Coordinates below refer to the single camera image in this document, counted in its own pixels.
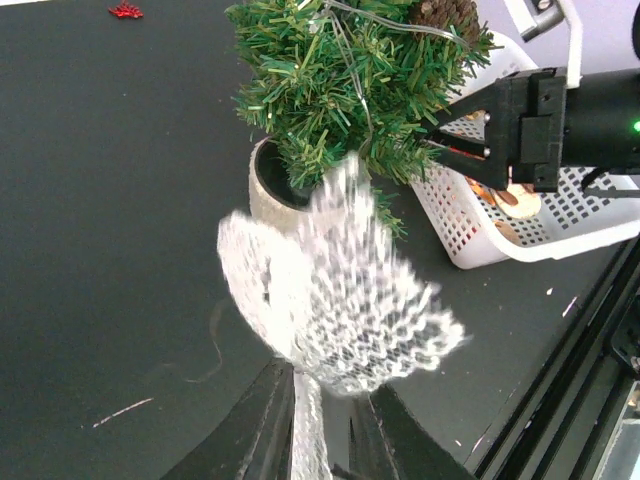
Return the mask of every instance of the black metal frame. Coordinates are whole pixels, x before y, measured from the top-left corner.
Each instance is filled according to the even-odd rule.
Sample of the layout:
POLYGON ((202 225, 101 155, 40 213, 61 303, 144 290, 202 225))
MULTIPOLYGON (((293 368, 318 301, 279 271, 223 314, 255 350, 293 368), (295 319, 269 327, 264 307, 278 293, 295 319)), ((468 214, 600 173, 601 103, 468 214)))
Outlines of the black metal frame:
MULTIPOLYGON (((591 479, 634 381, 635 372, 611 353, 639 289, 636 239, 619 248, 527 393, 487 432, 496 438, 492 446, 464 466, 384 387, 352 401, 350 465, 334 466, 334 475, 344 480, 591 479)), ((222 424, 163 480, 286 480, 292 375, 290 366, 273 360, 222 424)))

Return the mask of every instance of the white lace fabric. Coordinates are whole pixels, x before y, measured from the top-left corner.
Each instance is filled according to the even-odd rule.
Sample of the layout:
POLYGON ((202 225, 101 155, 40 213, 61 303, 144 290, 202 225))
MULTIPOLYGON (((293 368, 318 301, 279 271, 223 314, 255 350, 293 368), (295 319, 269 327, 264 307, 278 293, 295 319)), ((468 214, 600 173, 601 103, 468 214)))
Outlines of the white lace fabric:
POLYGON ((240 212, 220 222, 218 254, 240 313, 300 372, 294 479, 331 478, 321 386, 341 396, 371 393, 417 369, 436 370, 465 338, 436 301, 439 287, 396 255, 375 212, 352 154, 325 176, 292 233, 240 212))

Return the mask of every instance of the perforated basket wall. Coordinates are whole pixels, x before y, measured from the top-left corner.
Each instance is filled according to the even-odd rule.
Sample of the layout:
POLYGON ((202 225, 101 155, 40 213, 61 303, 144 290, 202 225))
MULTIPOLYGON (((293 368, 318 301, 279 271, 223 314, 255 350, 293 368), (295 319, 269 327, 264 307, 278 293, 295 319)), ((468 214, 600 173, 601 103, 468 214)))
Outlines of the perforated basket wall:
MULTIPOLYGON (((462 96, 514 71, 537 68, 515 42, 500 34, 495 34, 495 41, 504 48, 492 52, 491 65, 467 82, 462 96)), ((482 139, 484 123, 482 118, 464 118, 446 129, 482 139)), ((640 202, 585 197, 580 182, 588 172, 586 168, 563 169, 558 193, 541 195, 542 210, 527 220, 512 219, 489 205, 469 188, 462 175, 450 169, 436 168, 427 182, 415 181, 412 186, 453 263, 469 269, 508 258, 523 262, 560 259, 636 236, 640 232, 640 202), (515 231, 519 245, 502 236, 496 221, 515 231)), ((637 188, 629 177, 619 176, 605 176, 596 185, 637 188)))

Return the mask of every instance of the miniature christmas tree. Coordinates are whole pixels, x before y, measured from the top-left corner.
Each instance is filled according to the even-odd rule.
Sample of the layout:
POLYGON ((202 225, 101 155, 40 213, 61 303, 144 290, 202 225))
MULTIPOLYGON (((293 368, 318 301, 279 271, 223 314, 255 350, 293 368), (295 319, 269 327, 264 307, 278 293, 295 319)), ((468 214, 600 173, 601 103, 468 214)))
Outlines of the miniature christmas tree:
MULTIPOLYGON (((240 88, 238 113, 277 145, 293 188, 315 186, 350 150, 360 151, 370 174, 401 184, 426 179, 437 152, 420 141, 420 124, 435 121, 472 67, 488 62, 491 34, 470 0, 341 4, 360 13, 326 0, 248 0, 227 10, 238 54, 253 71, 240 88), (446 30, 467 45, 390 28, 367 14, 446 30)), ((402 231, 379 199, 379 213, 402 231)))

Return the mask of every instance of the black table surface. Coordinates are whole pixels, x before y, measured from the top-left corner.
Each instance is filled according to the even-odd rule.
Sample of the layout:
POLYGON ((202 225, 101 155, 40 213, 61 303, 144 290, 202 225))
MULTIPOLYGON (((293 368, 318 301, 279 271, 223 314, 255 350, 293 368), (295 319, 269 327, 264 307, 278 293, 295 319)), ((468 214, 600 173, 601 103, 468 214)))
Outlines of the black table surface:
MULTIPOLYGON (((141 0, 142 21, 97 0, 0 8, 1 478, 158 478, 270 357, 215 253, 218 221, 247 209, 252 148, 229 3, 141 0)), ((460 271, 399 191, 400 249, 474 338, 396 387, 464 462, 613 250, 460 271)))

